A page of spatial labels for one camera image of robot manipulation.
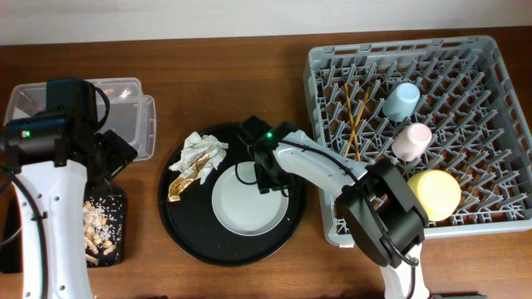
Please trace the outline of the grey plate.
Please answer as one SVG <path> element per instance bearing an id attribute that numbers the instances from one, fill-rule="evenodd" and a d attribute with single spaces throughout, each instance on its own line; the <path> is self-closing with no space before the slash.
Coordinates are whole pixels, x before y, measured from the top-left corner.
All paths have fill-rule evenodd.
<path id="1" fill-rule="evenodd" d="M 277 227 L 288 210 L 288 197 L 281 191 L 261 194 L 256 180 L 254 162 L 231 166 L 217 179 L 212 193 L 215 217 L 231 233 L 244 237 L 265 234 Z"/>

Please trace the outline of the wooden chopstick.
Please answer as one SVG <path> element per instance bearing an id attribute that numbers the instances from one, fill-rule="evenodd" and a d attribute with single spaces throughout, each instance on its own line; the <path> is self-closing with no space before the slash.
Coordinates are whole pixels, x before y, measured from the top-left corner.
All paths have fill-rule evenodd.
<path id="1" fill-rule="evenodd" d="M 356 134 L 357 134 L 357 127 L 358 127 L 358 125 L 359 125 L 359 123 L 360 123 L 360 120 L 361 120 L 361 118 L 362 118 L 362 114 L 363 114 L 363 111 L 364 111 L 364 109 L 365 109 L 366 103 L 367 103 L 367 101 L 368 101 L 368 99 L 369 99 L 369 96 L 370 96 L 370 94 L 371 94 L 371 89 L 372 89 L 371 87 L 368 87 L 368 88 L 366 89 L 365 94 L 364 94 L 364 97 L 363 97 L 363 100 L 362 100 L 362 106 L 361 106 L 361 108 L 359 109 L 359 111 L 358 111 L 358 113 L 357 113 L 357 118 L 354 118 L 354 120 L 355 120 L 355 126 L 356 126 Z"/>
<path id="2" fill-rule="evenodd" d="M 358 142 L 357 142 L 356 126 L 355 126 L 355 120 L 354 120 L 353 113 L 352 113 L 352 106 L 351 106 L 351 100 L 350 100 L 350 93 L 349 93 L 348 84 L 345 83 L 343 85 L 343 88 L 344 88 L 345 97 L 346 97 L 347 111 L 348 111 L 348 116 L 349 116 L 349 124 L 350 124 L 350 127 L 351 127 L 351 134 L 350 134 L 350 137 L 349 137 L 349 140 L 348 140 L 348 146 L 347 146 L 347 149 L 345 150 L 344 156 L 347 157 L 347 154 L 349 153 L 349 150 L 351 149 L 351 146 L 355 145 L 355 151 L 356 151 L 357 160 L 361 161 L 362 159 L 361 159 L 361 155 L 360 155 L 360 151 L 359 151 L 359 147 L 358 147 Z"/>

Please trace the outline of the pink cup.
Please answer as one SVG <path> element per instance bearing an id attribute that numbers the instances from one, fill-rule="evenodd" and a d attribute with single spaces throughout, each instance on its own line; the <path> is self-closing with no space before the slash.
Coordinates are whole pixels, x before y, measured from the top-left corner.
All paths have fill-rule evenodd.
<path id="1" fill-rule="evenodd" d="M 427 125 L 411 124 L 392 141 L 392 153 L 398 159 L 410 162 L 425 152 L 431 138 L 432 133 Z"/>

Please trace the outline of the yellow bowl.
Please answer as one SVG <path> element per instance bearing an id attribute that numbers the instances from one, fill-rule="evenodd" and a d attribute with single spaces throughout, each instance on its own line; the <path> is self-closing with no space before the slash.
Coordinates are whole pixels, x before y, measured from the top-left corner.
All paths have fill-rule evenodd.
<path id="1" fill-rule="evenodd" d="M 461 201 L 460 185 L 453 176 L 442 170 L 432 169 L 414 174 L 407 184 L 433 222 L 449 218 Z"/>

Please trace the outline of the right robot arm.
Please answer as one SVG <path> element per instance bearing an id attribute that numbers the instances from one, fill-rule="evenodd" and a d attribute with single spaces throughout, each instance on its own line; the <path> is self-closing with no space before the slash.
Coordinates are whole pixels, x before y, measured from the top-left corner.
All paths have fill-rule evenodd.
<path id="1" fill-rule="evenodd" d="M 297 177 L 330 193 L 355 244 L 380 267 L 384 296 L 430 297 L 421 269 L 429 217 L 393 163 L 349 159 L 290 123 L 273 128 L 255 115 L 241 123 L 239 138 L 261 194 L 285 193 Z"/>

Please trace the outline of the light blue cup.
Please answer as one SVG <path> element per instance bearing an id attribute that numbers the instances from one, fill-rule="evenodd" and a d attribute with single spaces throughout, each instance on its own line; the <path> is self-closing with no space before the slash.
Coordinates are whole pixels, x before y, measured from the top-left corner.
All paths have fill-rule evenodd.
<path id="1" fill-rule="evenodd" d="M 401 83 L 384 101 L 382 113 L 391 121 L 402 122 L 411 116 L 420 97 L 417 86 L 408 82 Z"/>

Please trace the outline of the gold foil wrapper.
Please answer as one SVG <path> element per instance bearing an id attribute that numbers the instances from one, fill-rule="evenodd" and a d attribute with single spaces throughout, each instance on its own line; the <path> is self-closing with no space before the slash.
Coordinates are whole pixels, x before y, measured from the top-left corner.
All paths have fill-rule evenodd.
<path id="1" fill-rule="evenodd" d="M 203 181 L 206 174 L 206 167 L 211 157 L 203 154 L 190 166 L 186 167 L 168 188 L 167 201 L 169 203 L 181 200 L 181 194 L 195 181 Z"/>

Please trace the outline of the white napkin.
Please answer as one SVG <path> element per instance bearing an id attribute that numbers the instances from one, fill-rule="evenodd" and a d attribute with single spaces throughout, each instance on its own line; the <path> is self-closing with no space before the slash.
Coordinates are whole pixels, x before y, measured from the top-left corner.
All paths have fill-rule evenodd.
<path id="1" fill-rule="evenodd" d="M 198 132 L 193 132 L 184 142 L 180 160 L 173 163 L 169 170 L 180 172 L 181 177 L 185 174 L 192 174 L 192 164 L 207 155 L 207 162 L 197 176 L 199 183 L 203 184 L 211 171 L 216 170 L 224 160 L 228 148 L 228 143 L 219 141 L 213 135 L 200 135 Z"/>

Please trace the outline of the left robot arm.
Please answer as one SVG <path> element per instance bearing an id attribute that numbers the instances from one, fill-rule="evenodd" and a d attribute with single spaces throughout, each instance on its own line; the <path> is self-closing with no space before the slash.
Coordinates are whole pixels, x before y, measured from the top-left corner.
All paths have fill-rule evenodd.
<path id="1" fill-rule="evenodd" d="M 104 128 L 113 105 L 110 83 L 70 77 L 20 85 L 7 104 L 1 171 L 17 196 L 25 298 L 93 296 L 84 199 L 137 156 Z"/>

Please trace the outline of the food scraps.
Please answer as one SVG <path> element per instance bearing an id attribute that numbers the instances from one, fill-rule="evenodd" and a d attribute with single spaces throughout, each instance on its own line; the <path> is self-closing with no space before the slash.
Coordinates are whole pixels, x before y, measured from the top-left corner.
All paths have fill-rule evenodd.
<path id="1" fill-rule="evenodd" d="M 86 261 L 89 266 L 107 266 L 109 262 L 105 262 L 104 259 L 113 259 L 113 255 L 118 253 L 119 228 L 116 219 L 103 205 L 103 199 L 95 203 L 92 201 L 84 203 L 83 234 Z"/>

